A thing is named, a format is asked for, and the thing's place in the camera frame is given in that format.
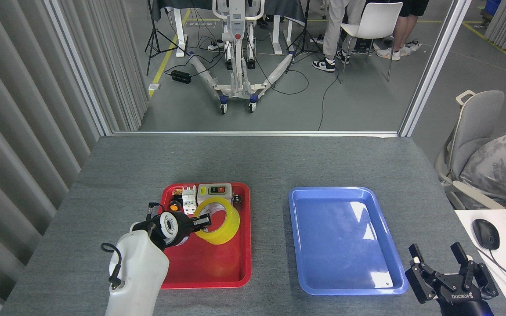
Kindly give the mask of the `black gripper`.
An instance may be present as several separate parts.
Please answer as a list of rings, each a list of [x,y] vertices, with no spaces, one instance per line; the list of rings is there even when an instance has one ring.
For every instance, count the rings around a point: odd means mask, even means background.
[[[459,242],[452,244],[451,250],[460,264],[454,292],[435,280],[441,274],[424,263],[418,245],[409,247],[413,260],[405,274],[416,299],[420,304],[437,299],[444,316],[492,316],[485,300],[498,296],[499,292],[488,268],[467,256]]]
[[[188,217],[186,214],[175,214],[177,220],[177,233],[175,235],[175,246],[183,244],[192,232],[209,233],[211,226],[210,216]]]

